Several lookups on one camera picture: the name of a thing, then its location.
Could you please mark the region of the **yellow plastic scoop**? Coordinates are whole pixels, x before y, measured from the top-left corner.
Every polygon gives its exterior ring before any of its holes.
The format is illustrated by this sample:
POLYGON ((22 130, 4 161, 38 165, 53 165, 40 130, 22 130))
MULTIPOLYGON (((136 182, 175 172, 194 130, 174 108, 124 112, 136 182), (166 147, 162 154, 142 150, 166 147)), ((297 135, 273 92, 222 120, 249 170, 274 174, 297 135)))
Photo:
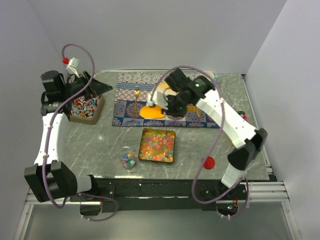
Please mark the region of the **yellow plastic scoop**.
POLYGON ((182 113, 169 113, 167 110, 161 108, 158 105, 156 105, 155 107, 146 105, 143 106, 139 112, 140 116, 145 119, 161 119, 165 116, 183 117, 186 113, 196 113, 196 106, 188 105, 186 107, 186 110, 183 110, 182 113))

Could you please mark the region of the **square tin of translucent candies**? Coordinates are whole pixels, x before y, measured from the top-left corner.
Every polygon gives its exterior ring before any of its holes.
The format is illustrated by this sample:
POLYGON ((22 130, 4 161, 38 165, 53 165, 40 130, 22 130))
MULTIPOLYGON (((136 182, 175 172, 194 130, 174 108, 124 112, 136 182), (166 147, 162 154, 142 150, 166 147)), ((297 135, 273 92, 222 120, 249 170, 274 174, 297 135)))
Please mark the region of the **square tin of translucent candies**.
POLYGON ((174 163, 176 133, 172 130, 144 128, 138 160, 145 163, 172 165, 174 163))

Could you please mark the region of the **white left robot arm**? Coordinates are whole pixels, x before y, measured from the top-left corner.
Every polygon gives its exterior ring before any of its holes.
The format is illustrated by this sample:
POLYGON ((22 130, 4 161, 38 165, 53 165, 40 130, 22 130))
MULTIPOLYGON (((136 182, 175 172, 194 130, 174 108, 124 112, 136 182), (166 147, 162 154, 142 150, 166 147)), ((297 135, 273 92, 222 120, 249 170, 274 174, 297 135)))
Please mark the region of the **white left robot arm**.
POLYGON ((72 103, 60 105, 81 90, 90 79, 87 71, 75 76, 73 82, 63 74, 50 70, 41 75, 44 92, 41 95, 43 132, 38 155, 33 166, 24 170, 24 178, 35 198, 40 202, 60 199, 81 193, 88 201, 100 194, 93 175, 77 177, 63 163, 65 135, 72 113, 72 103))

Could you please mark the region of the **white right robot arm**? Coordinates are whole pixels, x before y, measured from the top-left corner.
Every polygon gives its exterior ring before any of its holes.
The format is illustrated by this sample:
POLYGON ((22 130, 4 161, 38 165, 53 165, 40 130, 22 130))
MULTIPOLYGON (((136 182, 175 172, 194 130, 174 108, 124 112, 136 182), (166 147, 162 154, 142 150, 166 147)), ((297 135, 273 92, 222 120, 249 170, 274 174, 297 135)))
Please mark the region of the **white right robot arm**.
POLYGON ((190 79, 180 67, 164 73, 149 94, 148 102, 162 108, 167 115, 180 114, 187 105, 194 105, 207 114, 225 133, 234 149, 228 154, 228 166, 221 178, 219 194, 231 199, 236 185, 245 178, 247 167, 262 151, 268 133, 244 120, 223 98, 214 74, 198 70, 200 74, 190 79))

